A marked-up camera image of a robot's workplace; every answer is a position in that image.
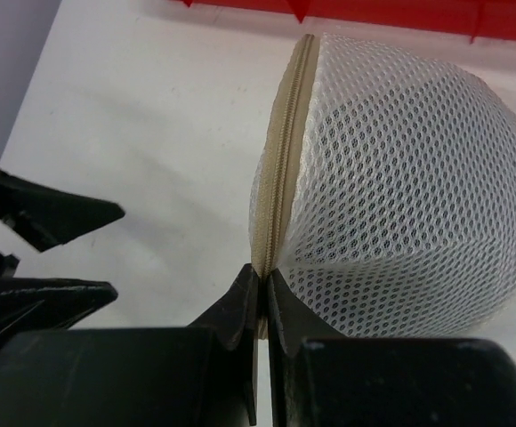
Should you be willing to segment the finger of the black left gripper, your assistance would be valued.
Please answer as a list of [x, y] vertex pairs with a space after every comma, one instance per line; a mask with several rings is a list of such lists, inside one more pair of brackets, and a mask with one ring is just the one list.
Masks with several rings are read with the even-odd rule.
[[117, 203], [45, 187], [0, 170], [0, 221], [41, 253], [124, 216]]
[[0, 348], [18, 333], [69, 328], [116, 299], [108, 282], [0, 278]]

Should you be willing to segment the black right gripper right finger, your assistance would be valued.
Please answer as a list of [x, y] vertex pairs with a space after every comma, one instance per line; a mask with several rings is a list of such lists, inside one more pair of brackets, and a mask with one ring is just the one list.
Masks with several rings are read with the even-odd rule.
[[266, 282], [272, 420], [275, 426], [311, 426], [310, 372], [302, 346], [329, 336], [329, 325], [296, 297], [279, 270]]

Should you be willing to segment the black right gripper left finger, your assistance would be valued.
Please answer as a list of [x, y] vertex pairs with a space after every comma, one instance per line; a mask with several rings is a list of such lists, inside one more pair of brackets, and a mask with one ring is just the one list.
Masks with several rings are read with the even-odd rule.
[[259, 285], [252, 265], [243, 265], [228, 291], [190, 324], [213, 338], [204, 369], [204, 426], [257, 424]]

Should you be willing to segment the white mesh laundry bag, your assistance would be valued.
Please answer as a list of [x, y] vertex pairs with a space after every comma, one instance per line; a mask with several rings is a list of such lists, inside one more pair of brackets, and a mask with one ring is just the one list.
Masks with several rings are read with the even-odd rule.
[[516, 294], [516, 114], [442, 60], [303, 36], [272, 104], [251, 263], [352, 337], [442, 336]]

